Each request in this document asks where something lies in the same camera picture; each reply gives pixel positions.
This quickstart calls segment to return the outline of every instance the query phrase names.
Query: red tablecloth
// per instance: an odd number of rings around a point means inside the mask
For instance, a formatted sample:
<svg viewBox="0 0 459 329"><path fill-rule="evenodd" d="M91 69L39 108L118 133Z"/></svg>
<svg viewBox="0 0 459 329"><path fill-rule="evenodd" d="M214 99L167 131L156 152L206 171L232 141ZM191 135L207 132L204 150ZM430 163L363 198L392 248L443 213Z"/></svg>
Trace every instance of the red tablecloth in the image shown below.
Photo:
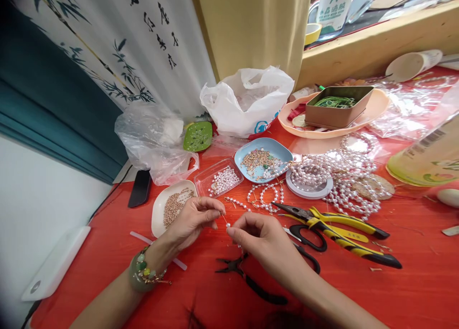
<svg viewBox="0 0 459 329"><path fill-rule="evenodd" d="M264 136L289 147L296 138L276 120ZM202 159L200 170L219 161ZM381 167L378 174L387 176ZM92 230L56 292L45 299L32 318L32 327L68 328L90 301L129 264L144 243L130 231L151 238L151 215L156 196L165 188L153 186L149 201L138 208L127 208L133 183L120 185L98 215ZM251 187L248 180L228 193L245 200ZM326 211L321 200L305 200L285 188L285 203ZM243 213L225 202L230 223ZM381 243L392 248L402 263L396 270L356 257L331 240L328 250L317 253L306 247L322 267L321 275L338 290L356 301L391 328L452 328L459 326L459 236L447 237L441 230L458 225L458 210L427 198L393 197L382 203L370 223L391 233ZM282 224L294 220L280 218ZM257 327L266 314L280 307L258 298L236 273L216 274L223 266L216 258L237 258L239 249L231 244L221 220L219 230L205 230L179 259L187 266L182 271L172 264L167 279L173 284L159 285L147 295L126 324L127 328L186 328L188 310L195 303L195 314L206 328ZM379 247L370 243L372 249ZM382 268L372 272L369 267ZM283 290L252 257L244 271L272 293L286 295L283 309L301 310L299 302Z"/></svg>

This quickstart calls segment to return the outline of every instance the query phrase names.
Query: tool handle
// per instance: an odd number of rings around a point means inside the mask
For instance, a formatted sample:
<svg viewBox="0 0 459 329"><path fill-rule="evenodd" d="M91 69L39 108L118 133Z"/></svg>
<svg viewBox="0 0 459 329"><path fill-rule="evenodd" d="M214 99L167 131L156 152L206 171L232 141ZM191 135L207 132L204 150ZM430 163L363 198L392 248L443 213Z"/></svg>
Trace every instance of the tool handle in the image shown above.
<svg viewBox="0 0 459 329"><path fill-rule="evenodd" d="M316 272L317 274L320 274L320 265L319 265L319 262L312 256L312 255L309 255L303 247L300 247L300 246L296 246L295 245L295 248L298 250L298 252L300 254L302 254L304 257L306 257L309 261L312 262L312 265L313 265L313 269L314 269L314 272Z"/></svg>
<svg viewBox="0 0 459 329"><path fill-rule="evenodd" d="M307 230L310 230L312 231L313 233L315 233L319 239L321 240L322 244L320 246L317 246L315 245L314 243L310 242L309 240L307 240L306 238L304 238L302 235L301 235L301 230L302 229L307 229ZM309 226L307 225L293 225L293 226L290 226L289 228L290 232L295 235L296 237L298 237L301 242L305 245L309 245L311 248L313 248L315 251L318 251L318 252L324 252L325 250L327 250L327 241L325 240L324 236L322 236L320 234L320 232L318 232L316 229L311 229Z"/></svg>
<svg viewBox="0 0 459 329"><path fill-rule="evenodd" d="M255 291L255 293L262 299L266 300L268 303L274 305L286 305L288 303L287 298L284 296L276 296L266 292L258 284L250 278L248 275L245 275L245 281L249 287Z"/></svg>
<svg viewBox="0 0 459 329"><path fill-rule="evenodd" d="M377 228L376 226L370 225L361 219L351 217L346 214L320 213L314 207L311 208L311 211L315 214L316 218L319 218L320 220L324 222L335 222L335 223L348 225L356 229L359 229L360 231L363 231L373 236L374 238L377 238L380 240L384 240L390 236L389 233Z"/></svg>
<svg viewBox="0 0 459 329"><path fill-rule="evenodd" d="M336 233L330 226L328 226L326 223L322 222L318 218L312 218L308 220L307 223L309 227L314 227L322 231L327 237L335 241L336 244L338 244L346 250L349 250L351 253L359 257L388 267L402 269L402 265L400 264L400 262L398 262L398 260L392 255L377 252L375 250L371 250L357 243L354 243L353 241L348 240L347 238Z"/></svg>

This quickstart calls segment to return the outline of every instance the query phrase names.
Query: curtain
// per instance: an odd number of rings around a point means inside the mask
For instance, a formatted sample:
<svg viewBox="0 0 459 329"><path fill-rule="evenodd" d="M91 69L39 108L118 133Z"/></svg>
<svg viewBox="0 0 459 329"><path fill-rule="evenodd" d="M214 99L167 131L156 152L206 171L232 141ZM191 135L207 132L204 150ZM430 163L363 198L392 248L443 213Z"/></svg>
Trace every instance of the curtain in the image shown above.
<svg viewBox="0 0 459 329"><path fill-rule="evenodd" d="M191 0L14 0L121 108L135 100L206 118L215 84Z"/></svg>
<svg viewBox="0 0 459 329"><path fill-rule="evenodd" d="M0 133L111 184L127 160L113 131L121 110L28 17L3 9Z"/></svg>
<svg viewBox="0 0 459 329"><path fill-rule="evenodd" d="M298 79L310 0L194 2L218 79L239 68L268 66Z"/></svg>

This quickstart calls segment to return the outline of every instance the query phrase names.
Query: blue dish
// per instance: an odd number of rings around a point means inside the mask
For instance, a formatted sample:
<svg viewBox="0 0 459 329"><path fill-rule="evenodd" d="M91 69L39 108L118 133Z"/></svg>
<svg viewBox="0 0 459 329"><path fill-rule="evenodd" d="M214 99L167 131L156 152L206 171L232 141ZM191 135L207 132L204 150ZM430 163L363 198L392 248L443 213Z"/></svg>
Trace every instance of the blue dish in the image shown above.
<svg viewBox="0 0 459 329"><path fill-rule="evenodd" d="M242 172L244 177L253 183L268 183L269 181L272 181L274 179L274 177L271 177L268 179L262 179L257 181L256 177L262 176L264 172L264 169L261 166L258 166L255 169L255 178L252 179L252 177L250 177L250 175L248 174L245 165L240 165L246 155L248 155L255 149L261 148L263 148L265 151L269 151L274 158L280 159L285 163L293 160L292 153L274 139L258 138L248 144L245 144L237 150L236 154L234 155L234 162L236 163L236 166Z"/></svg>

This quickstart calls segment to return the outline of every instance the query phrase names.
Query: green wire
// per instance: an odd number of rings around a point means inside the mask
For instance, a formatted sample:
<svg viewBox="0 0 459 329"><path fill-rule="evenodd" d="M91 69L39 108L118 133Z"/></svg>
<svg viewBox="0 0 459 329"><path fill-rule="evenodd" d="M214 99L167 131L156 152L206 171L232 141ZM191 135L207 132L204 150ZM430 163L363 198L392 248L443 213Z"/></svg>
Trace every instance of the green wire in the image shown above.
<svg viewBox="0 0 459 329"><path fill-rule="evenodd" d="M352 108L356 104L356 100L347 97L328 96L317 101L314 107L327 107L327 108Z"/></svg>

